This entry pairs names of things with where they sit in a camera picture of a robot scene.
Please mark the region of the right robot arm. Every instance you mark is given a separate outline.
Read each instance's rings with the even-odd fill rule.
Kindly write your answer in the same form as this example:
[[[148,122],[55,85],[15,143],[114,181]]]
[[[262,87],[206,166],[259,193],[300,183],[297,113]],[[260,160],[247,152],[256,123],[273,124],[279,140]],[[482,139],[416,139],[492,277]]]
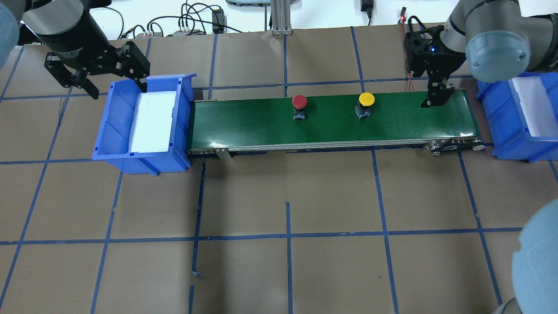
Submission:
[[[522,17],[517,0],[461,0],[445,24],[413,30],[403,39],[407,68],[427,73],[421,106],[443,106],[454,91],[450,75],[468,60],[476,79],[496,83],[525,70],[555,70],[557,15]],[[539,209],[520,233],[512,258],[515,298],[497,314],[557,312],[557,201]]]

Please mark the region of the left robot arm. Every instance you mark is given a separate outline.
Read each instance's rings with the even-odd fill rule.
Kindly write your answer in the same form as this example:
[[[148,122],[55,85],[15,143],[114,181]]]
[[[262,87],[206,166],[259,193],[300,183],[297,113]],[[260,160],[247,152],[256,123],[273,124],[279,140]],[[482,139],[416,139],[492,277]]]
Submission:
[[[1,2],[1,65],[16,46],[23,24],[50,51],[44,67],[62,87],[76,87],[98,99],[90,75],[114,74],[134,81],[147,92],[151,64],[137,45],[109,43],[90,14],[93,0],[3,0]]]

